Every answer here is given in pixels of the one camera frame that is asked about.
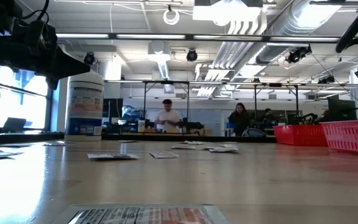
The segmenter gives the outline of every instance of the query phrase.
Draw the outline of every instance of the dark jacket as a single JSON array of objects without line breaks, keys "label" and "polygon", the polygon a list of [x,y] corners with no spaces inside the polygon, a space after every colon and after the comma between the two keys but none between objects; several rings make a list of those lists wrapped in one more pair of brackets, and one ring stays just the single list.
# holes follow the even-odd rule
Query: dark jacket
[{"label": "dark jacket", "polygon": [[241,136],[250,124],[249,114],[246,111],[241,114],[233,112],[229,116],[229,123],[234,124],[236,136]]}]

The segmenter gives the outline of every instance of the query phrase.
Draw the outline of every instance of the white container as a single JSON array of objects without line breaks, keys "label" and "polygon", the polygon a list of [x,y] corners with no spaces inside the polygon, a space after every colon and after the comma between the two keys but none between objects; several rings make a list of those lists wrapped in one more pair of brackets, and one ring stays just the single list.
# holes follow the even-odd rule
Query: white container
[{"label": "white container", "polygon": [[68,79],[66,135],[69,141],[100,141],[103,78],[95,72]]},{"label": "white container", "polygon": [[145,120],[139,120],[137,125],[137,132],[144,132],[146,129],[146,121]]}]

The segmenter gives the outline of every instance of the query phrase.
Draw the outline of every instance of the red basket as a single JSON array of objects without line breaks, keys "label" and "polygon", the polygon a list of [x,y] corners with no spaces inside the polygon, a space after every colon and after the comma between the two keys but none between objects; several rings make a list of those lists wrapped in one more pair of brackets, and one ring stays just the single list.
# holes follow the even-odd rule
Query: red basket
[{"label": "red basket", "polygon": [[278,143],[294,146],[327,146],[320,125],[286,125],[273,128]]},{"label": "red basket", "polygon": [[358,121],[326,122],[321,125],[330,149],[358,153]]}]

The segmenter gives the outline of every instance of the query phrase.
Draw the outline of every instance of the woman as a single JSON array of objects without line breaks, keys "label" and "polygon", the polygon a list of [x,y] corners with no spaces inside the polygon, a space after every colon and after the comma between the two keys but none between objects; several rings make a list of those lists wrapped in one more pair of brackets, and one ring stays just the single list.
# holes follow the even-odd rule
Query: woman
[{"label": "woman", "polygon": [[229,123],[234,124],[234,133],[241,137],[242,133],[249,126],[249,115],[245,106],[242,103],[236,105],[236,110],[230,114]]}]

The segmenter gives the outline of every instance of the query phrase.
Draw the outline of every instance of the white t-shirt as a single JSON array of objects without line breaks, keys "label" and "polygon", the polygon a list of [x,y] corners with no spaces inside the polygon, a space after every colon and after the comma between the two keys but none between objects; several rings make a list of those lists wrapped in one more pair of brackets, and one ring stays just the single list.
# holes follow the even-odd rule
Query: white t-shirt
[{"label": "white t-shirt", "polygon": [[[165,110],[161,110],[157,113],[155,120],[159,119],[161,121],[170,120],[174,122],[179,122],[180,118],[181,118],[180,114],[175,110],[170,110],[169,112],[166,112]],[[167,133],[179,132],[179,129],[176,126],[168,124],[167,122],[165,122],[164,124],[158,124],[157,128],[163,129]]]}]

